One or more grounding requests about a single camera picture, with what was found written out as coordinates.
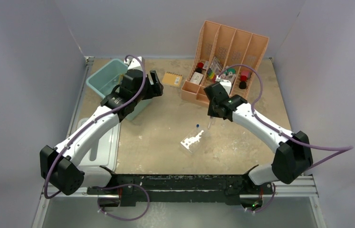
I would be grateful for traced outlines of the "clear plastic well plate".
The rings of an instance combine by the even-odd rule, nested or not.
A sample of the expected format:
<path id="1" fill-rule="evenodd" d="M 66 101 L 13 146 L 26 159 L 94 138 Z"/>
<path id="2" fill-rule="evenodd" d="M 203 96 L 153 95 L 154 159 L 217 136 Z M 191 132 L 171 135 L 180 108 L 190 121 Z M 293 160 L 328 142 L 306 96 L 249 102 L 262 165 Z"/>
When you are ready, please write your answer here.
<path id="1" fill-rule="evenodd" d="M 180 141 L 180 147 L 188 155 L 194 155 L 202 149 L 209 141 L 209 129 L 200 125 L 198 130 L 191 130 L 188 135 Z"/>

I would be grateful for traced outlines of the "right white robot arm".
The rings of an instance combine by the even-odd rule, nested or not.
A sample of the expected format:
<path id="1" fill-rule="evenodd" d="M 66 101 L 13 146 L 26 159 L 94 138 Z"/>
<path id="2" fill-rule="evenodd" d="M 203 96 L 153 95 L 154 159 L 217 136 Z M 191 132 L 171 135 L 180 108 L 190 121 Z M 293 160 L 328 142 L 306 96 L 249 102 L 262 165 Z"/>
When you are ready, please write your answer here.
<path id="1" fill-rule="evenodd" d="M 239 95 L 229 97 L 220 83 L 205 87 L 208 115 L 236 123 L 262 140 L 274 152 L 272 164 L 257 165 L 244 174 L 243 188 L 254 193 L 262 184 L 280 181 L 291 184 L 313 164 L 308 136 L 282 128 L 253 110 Z"/>

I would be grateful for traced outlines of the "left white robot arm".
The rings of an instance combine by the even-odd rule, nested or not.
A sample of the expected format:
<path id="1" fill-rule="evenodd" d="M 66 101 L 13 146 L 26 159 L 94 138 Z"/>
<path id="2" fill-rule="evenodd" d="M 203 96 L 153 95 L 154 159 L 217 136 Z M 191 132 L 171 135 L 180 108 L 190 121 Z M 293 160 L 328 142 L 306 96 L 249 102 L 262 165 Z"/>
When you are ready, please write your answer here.
<path id="1" fill-rule="evenodd" d="M 71 195 L 80 187 L 99 187 L 105 194 L 117 190 L 117 181 L 105 166 L 80 168 L 80 163 L 93 144 L 134 111 L 136 105 L 162 96 L 163 85 L 156 71 L 145 76 L 143 70 L 129 69 L 111 94 L 107 95 L 94 114 L 71 136 L 55 147 L 44 146 L 39 152 L 40 172 L 45 183 L 43 194 L 49 195 L 51 184 L 59 193 Z"/>

